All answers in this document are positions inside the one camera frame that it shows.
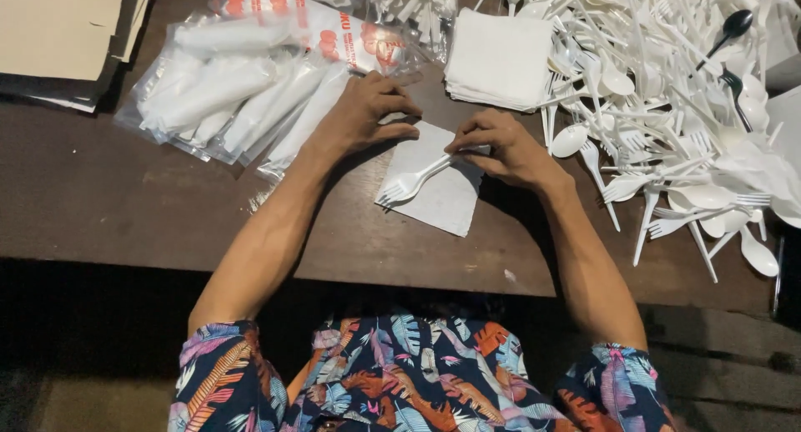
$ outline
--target left hand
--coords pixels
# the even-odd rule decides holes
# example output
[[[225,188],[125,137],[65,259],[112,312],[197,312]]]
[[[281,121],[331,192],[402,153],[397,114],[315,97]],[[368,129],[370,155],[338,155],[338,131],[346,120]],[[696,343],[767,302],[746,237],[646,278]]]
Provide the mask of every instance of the left hand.
[[[378,125],[383,116],[397,112],[413,116],[423,114],[397,81],[376,71],[364,78],[353,76],[304,147],[335,152],[339,159],[387,139],[417,138],[420,130],[411,124]]]

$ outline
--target forearm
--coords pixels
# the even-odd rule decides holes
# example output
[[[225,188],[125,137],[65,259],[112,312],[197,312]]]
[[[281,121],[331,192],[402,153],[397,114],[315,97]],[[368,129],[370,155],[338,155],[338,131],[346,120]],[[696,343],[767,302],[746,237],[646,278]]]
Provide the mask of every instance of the forearm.
[[[284,180],[236,235],[189,318],[189,334],[212,322],[253,319],[297,260],[335,155],[304,149]]]
[[[562,288],[575,321],[596,342],[646,350],[637,305],[589,222],[574,185],[541,197],[554,237]]]

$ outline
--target right hand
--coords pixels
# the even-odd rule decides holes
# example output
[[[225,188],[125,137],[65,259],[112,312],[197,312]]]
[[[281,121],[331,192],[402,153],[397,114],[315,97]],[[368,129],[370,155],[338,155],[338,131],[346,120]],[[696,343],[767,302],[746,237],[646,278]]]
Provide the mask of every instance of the right hand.
[[[485,145],[492,147],[490,155],[462,150]],[[512,114],[497,109],[475,113],[462,123],[445,151],[461,156],[509,185],[533,189],[540,194],[547,195],[574,185],[573,178]]]

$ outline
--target person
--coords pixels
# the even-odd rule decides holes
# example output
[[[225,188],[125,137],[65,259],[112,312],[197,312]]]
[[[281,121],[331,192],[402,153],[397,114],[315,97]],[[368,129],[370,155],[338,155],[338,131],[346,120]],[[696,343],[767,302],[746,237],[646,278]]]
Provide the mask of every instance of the person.
[[[324,185],[346,155],[413,139],[389,113],[421,116],[378,73],[351,78],[283,181],[236,235],[189,317],[170,431],[673,430],[636,305],[570,175],[510,114],[475,114],[446,152],[533,190],[546,208],[569,312],[598,344],[558,382],[531,385],[519,339],[494,322],[408,313],[327,321],[285,386],[254,319],[297,259]],[[490,145],[489,155],[470,147]]]

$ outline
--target hand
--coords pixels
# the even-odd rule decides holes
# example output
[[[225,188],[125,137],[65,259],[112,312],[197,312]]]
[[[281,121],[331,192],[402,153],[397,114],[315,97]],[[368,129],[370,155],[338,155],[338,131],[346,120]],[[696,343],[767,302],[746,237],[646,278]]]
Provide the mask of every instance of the hand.
[[[490,145],[490,155],[468,147]],[[461,156],[509,185],[541,194],[573,186],[573,178],[511,114],[486,109],[462,123],[446,152]]]
[[[307,144],[330,150],[339,159],[387,139],[417,138],[420,130],[411,124],[378,125],[381,117],[397,112],[423,114],[397,81],[376,71],[364,78],[351,77],[340,99],[320,121]]]

